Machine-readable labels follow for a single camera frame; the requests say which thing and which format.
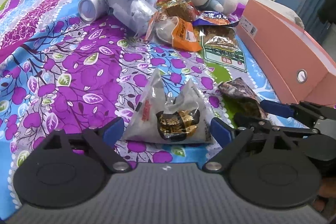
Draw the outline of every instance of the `bed sheet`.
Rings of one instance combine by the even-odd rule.
[[[242,77],[262,98],[277,100],[262,70],[240,41],[248,73],[205,64],[199,53],[129,37],[117,19],[83,23],[79,0],[8,0],[0,12],[0,217],[20,207],[15,170],[53,129],[78,133],[119,116],[128,124],[148,78],[161,71],[165,91],[176,96],[192,79],[215,115],[231,125],[233,111],[216,89]],[[278,125],[298,126],[290,119]],[[118,141],[114,150],[136,162],[197,162],[221,150],[217,143],[158,145]]]

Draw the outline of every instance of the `pink magazine holder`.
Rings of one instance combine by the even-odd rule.
[[[249,0],[237,34],[282,103],[336,104],[336,63],[304,29]]]

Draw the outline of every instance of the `silver screw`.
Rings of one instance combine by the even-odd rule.
[[[205,168],[209,171],[218,171],[222,168],[222,165],[219,162],[210,161],[206,163]]]
[[[119,161],[113,164],[113,168],[117,171],[125,171],[128,167],[128,164],[124,161]]]

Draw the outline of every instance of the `white can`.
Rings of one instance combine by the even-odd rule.
[[[104,0],[80,0],[78,3],[78,13],[80,18],[88,23],[94,22],[106,14]]]

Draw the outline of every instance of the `white logo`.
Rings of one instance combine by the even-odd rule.
[[[169,171],[169,170],[171,170],[171,167],[169,165],[166,165],[166,166],[162,167],[162,169],[164,171]]]

